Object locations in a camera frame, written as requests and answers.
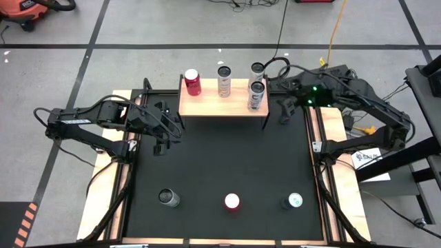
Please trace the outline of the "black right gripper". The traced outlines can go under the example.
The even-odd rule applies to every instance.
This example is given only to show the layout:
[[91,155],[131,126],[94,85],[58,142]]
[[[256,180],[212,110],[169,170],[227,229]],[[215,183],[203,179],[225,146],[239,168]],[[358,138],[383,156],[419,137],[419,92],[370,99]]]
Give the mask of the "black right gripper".
[[291,91],[292,97],[282,100],[282,112],[280,117],[290,119],[298,107],[313,106],[315,103],[316,93],[313,90],[296,90]]

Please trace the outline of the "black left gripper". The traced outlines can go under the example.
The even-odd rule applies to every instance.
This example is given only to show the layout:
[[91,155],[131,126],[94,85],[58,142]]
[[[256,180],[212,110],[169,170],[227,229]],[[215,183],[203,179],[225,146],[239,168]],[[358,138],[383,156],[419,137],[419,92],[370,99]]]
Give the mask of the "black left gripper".
[[170,138],[174,137],[174,123],[167,115],[170,108],[165,101],[156,104],[158,109],[141,110],[141,134],[152,136],[156,139],[153,146],[153,155],[165,155],[170,148]]

